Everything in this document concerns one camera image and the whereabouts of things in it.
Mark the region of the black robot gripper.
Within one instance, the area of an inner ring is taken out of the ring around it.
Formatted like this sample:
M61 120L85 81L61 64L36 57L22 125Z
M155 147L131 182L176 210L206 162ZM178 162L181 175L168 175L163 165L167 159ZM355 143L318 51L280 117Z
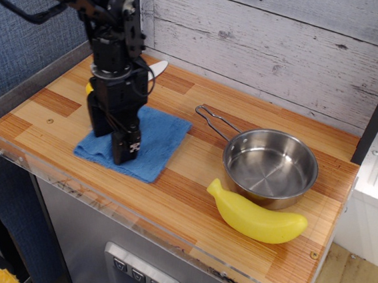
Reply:
M141 146L139 109L147 103L148 74L132 72L124 78L91 77L87 95L91 126L96 137L111 134L113 162L137 158Z

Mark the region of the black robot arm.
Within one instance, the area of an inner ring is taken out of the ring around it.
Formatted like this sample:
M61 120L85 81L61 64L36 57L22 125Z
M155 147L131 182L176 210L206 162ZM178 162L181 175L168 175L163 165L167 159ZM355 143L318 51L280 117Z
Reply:
M82 20L93 52L87 106L93 133L111 135L113 162L137 158L141 146L138 111L151 93L152 70L142 59L139 0L57 0L44 12L28 14L8 0L0 4L30 23L42 24L66 8Z

